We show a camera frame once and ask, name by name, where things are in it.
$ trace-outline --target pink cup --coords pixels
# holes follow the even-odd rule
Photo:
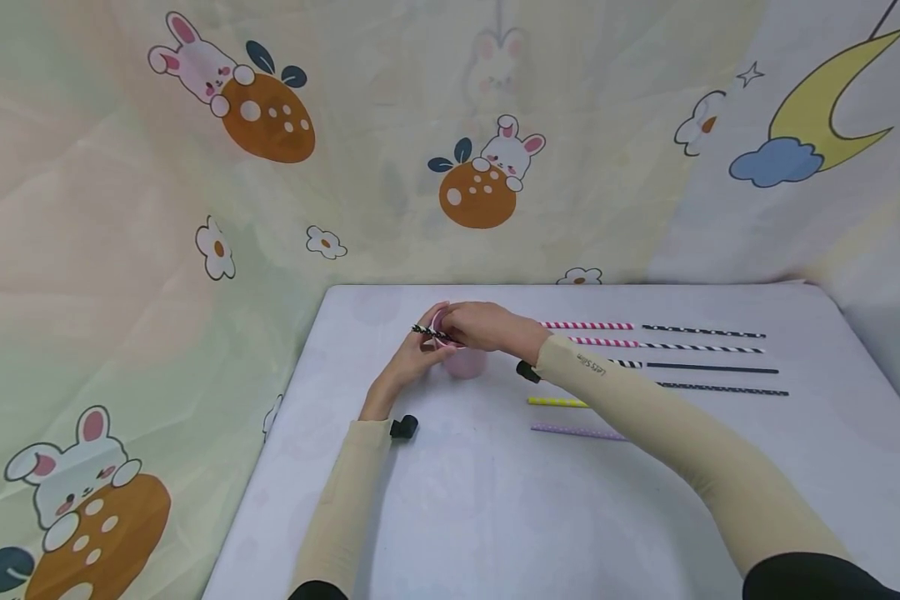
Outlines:
[[[433,315],[430,327],[438,331],[440,323],[443,322],[443,310]],[[483,350],[477,350],[471,347],[465,347],[462,343],[444,342],[442,339],[434,338],[437,348],[444,346],[453,346],[457,351],[449,359],[443,361],[443,367],[447,372],[457,379],[474,379],[479,377],[483,371],[487,370],[487,353]]]

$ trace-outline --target tabletop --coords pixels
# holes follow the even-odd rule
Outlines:
[[[411,324],[433,303],[481,299],[539,321],[765,333],[574,332],[764,354],[589,347],[607,358],[778,368],[645,368],[657,381],[785,390],[679,391],[762,449],[862,568],[900,589],[900,399],[837,306],[814,286],[335,286],[320,306],[204,598],[286,598],[300,542],[348,424]],[[419,419],[379,484],[357,597],[740,598],[741,578],[691,488],[629,442],[532,431],[608,428],[489,356],[481,377],[435,367],[393,416]]]

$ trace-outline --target left hand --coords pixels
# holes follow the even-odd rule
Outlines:
[[[449,302],[433,304],[417,323],[423,327],[430,327],[433,315],[448,305]],[[380,377],[377,377],[370,386],[367,402],[363,404],[363,410],[360,412],[361,421],[384,421],[403,388],[416,381],[430,367],[450,358],[457,351],[455,347],[435,349],[424,346],[429,340],[430,336],[416,331],[411,331],[404,338],[391,361],[380,373]]]

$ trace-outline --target paper straw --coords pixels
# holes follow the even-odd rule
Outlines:
[[[632,322],[541,321],[548,329],[634,329]]]
[[[433,329],[432,327],[418,326],[418,324],[414,323],[410,327],[410,330],[413,331],[414,333],[422,333],[423,335],[429,335],[432,338],[439,338],[442,340],[446,340],[448,342],[453,341],[453,339],[449,335],[447,335],[446,333],[443,333],[443,331],[438,331],[437,329]]]
[[[583,400],[576,398],[540,398],[529,397],[527,404],[536,404],[537,406],[564,406],[566,408],[590,408]]]
[[[615,348],[657,348],[664,350],[709,350],[711,353],[747,353],[763,354],[759,347],[726,347],[726,346],[697,346],[695,343],[652,343],[634,342],[632,340],[604,340],[602,338],[578,338],[569,336],[571,342],[582,343],[585,346],[612,346]]]
[[[759,396],[790,396],[783,390],[762,390],[760,387],[726,387],[721,385],[698,385],[696,383],[670,383],[657,381],[658,386],[672,390],[703,390],[704,392],[756,393]]]
[[[763,333],[747,333],[746,331],[723,331],[722,329],[696,329],[695,327],[640,326],[653,331],[675,331],[675,333],[705,333],[707,335],[728,335],[732,338],[765,338]]]
[[[727,387],[720,385],[698,385],[696,383],[670,383],[669,381],[657,381],[657,385],[675,390],[754,393],[758,396],[790,396],[790,392],[784,392],[783,390],[761,390],[759,387]],[[528,397],[527,404],[533,404],[534,406],[562,406],[564,408],[589,408],[583,400],[569,397]]]
[[[777,368],[715,367],[713,365],[686,365],[683,362],[645,362],[644,366],[648,368],[684,368],[684,370],[690,371],[726,371],[728,373],[780,373]]]
[[[534,423],[530,426],[533,431],[546,431],[548,433],[562,433],[568,436],[582,436],[585,438],[601,438],[602,440],[615,440],[617,442],[626,442],[627,438],[623,437],[616,431],[608,429],[606,431],[598,431],[597,429],[585,429],[583,427],[563,427],[560,425],[551,425],[548,423]]]
[[[704,333],[707,335],[728,335],[734,338],[765,338],[763,333],[746,333],[746,331],[724,331],[722,329],[697,329],[695,327],[672,326],[639,326],[633,322],[579,322],[579,321],[541,321],[541,326],[548,329],[652,329],[654,331],[673,331],[674,333]]]
[[[683,368],[688,371],[726,371],[728,373],[780,373],[776,368],[757,367],[717,367],[715,365],[688,365],[685,362],[640,362],[636,360],[619,360],[608,358],[608,361],[623,368]]]

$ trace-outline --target fabric backdrop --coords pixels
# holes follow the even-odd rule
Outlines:
[[[0,2],[0,600],[197,598],[331,285],[783,278],[900,392],[900,0]]]

